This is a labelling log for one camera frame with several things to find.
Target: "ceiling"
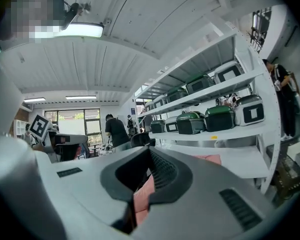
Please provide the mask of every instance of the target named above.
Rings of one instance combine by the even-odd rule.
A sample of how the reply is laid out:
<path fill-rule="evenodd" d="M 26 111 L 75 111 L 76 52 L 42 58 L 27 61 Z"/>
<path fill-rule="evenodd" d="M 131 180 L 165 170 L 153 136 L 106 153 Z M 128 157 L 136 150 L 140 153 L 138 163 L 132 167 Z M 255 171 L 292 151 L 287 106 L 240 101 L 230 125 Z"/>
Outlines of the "ceiling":
<path fill-rule="evenodd" d="M 75 19 L 103 23 L 101 38 L 58 37 L 1 42 L 0 63 L 26 98 L 65 101 L 65 94 L 96 94 L 102 102 L 131 97 L 156 72 L 203 45 L 199 32 L 209 12 L 237 19 L 279 0 L 65 0 L 91 4 Z M 188 36 L 198 33 L 196 43 Z"/>

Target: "black backpack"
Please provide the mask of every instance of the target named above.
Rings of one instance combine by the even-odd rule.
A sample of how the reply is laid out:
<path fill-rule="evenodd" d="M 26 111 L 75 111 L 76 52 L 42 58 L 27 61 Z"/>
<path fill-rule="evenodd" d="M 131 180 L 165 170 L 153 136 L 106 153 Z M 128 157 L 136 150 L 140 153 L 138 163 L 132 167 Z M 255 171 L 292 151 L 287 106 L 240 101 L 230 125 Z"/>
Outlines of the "black backpack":
<path fill-rule="evenodd" d="M 131 136 L 136 134 L 136 129 L 135 129 L 134 122 L 132 121 L 132 119 L 128 120 L 128 131 Z"/>

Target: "vent slot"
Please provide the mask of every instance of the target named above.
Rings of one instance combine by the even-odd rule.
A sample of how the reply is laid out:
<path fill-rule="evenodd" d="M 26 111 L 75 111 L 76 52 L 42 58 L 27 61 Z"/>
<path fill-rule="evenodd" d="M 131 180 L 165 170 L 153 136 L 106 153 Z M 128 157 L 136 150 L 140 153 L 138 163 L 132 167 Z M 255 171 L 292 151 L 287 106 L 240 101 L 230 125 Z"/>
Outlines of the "vent slot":
<path fill-rule="evenodd" d="M 233 189 L 225 189 L 219 194 L 244 231 L 253 228 L 262 221 L 255 211 Z"/>

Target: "pink cloth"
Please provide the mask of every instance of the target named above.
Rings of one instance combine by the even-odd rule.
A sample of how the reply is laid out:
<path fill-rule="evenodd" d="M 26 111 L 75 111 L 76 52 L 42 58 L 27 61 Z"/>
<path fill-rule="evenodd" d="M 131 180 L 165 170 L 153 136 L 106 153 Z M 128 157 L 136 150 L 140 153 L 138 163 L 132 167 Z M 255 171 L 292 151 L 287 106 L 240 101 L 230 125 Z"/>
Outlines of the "pink cloth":
<path fill-rule="evenodd" d="M 211 154 L 211 155 L 195 155 L 196 158 L 199 159 L 205 159 L 208 160 L 210 162 L 213 162 L 217 165 L 221 165 L 221 159 L 220 159 L 220 155 L 218 154 Z"/>
<path fill-rule="evenodd" d="M 196 158 L 205 159 L 221 165 L 220 155 L 195 155 Z M 155 192 L 154 177 L 151 175 L 145 184 L 133 195 L 136 224 L 141 224 L 148 215 L 149 195 Z"/>

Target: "table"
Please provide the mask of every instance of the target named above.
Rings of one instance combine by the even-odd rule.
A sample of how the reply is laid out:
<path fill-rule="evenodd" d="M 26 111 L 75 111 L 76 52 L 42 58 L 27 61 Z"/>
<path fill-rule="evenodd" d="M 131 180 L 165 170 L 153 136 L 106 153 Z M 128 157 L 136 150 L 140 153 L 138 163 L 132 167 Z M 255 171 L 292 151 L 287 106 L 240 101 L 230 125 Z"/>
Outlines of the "table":
<path fill-rule="evenodd" d="M 90 153 L 91 153 L 91 151 L 93 151 L 93 157 L 98 157 L 99 152 L 97 153 L 97 151 L 100 150 L 100 144 L 90 145 L 89 150 L 90 150 Z"/>

